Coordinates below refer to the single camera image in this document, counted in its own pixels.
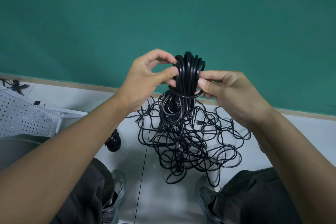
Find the forearm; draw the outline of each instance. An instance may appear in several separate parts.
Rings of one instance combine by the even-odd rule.
[[[271,111],[252,128],[304,223],[336,218],[336,168],[283,115]]]
[[[49,223],[127,114],[127,107],[112,97],[2,171],[0,222]]]

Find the person's right hand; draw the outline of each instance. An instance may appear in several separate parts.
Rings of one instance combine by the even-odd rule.
[[[252,128],[267,118],[274,110],[258,93],[242,72],[202,71],[199,87],[205,97],[212,96],[218,104],[240,125]]]

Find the white tile floor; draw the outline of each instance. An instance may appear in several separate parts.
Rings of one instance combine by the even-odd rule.
[[[40,100],[41,105],[45,104],[46,107],[85,112],[91,111],[112,95],[107,92],[39,84],[31,85],[24,93],[31,100]],[[207,105],[206,108],[213,110],[215,107]],[[224,110],[221,110],[220,115],[229,117]],[[336,165],[336,121],[297,116],[287,118]],[[134,122],[135,119],[125,119],[119,125],[118,130],[122,138],[119,151],[109,152],[103,146],[96,155],[110,170],[119,168],[124,173],[126,191],[119,210],[120,223],[203,223],[203,214],[195,197],[195,185],[202,173],[189,170],[182,182],[166,184],[169,172],[160,166],[158,156],[152,148],[138,142],[139,128]],[[68,120],[63,127],[74,121],[75,119]],[[145,120],[145,127],[149,128],[149,120]],[[237,123],[235,129],[239,132],[244,130]],[[229,133],[225,134],[225,141],[237,143]],[[239,152],[242,155],[241,164],[236,168],[221,170],[219,187],[240,170],[258,170],[271,166],[266,156],[261,153],[254,137],[245,141]]]

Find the shoe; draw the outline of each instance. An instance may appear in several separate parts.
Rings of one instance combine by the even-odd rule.
[[[208,205],[216,199],[216,194],[208,182],[206,176],[202,176],[196,185],[196,196],[199,205],[201,206],[204,214],[204,224],[222,224],[221,220],[212,214]]]
[[[112,177],[114,179],[114,193],[117,194],[117,199],[107,205],[103,209],[103,220],[102,224],[117,224],[119,221],[118,217],[118,207],[120,204],[121,199],[124,196],[125,192],[125,180],[123,174],[120,170],[113,170],[111,172]]]

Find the beige trim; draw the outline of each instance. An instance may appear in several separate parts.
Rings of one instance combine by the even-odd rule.
[[[88,84],[81,84],[81,83],[75,83],[75,82],[60,82],[60,81],[54,81],[54,80],[45,80],[45,79],[38,79],[38,78],[4,75],[4,74],[0,74],[0,78],[6,79],[6,80],[16,79],[21,82],[30,82],[30,83],[52,85],[52,86],[60,86],[60,87],[68,87],[68,88],[76,88],[76,89],[84,89],[84,90],[96,90],[96,91],[104,91],[104,92],[112,92],[112,93],[115,93],[118,90],[117,88],[104,87],[104,86],[88,85]],[[155,98],[159,96],[160,94],[158,93],[153,94],[153,97]],[[217,105],[217,102],[215,100],[207,100],[207,99],[198,99],[198,100],[205,105]],[[277,109],[277,110],[280,113],[286,114],[286,115],[336,121],[336,116],[331,116],[331,115],[291,111],[291,110],[284,110],[284,109]]]

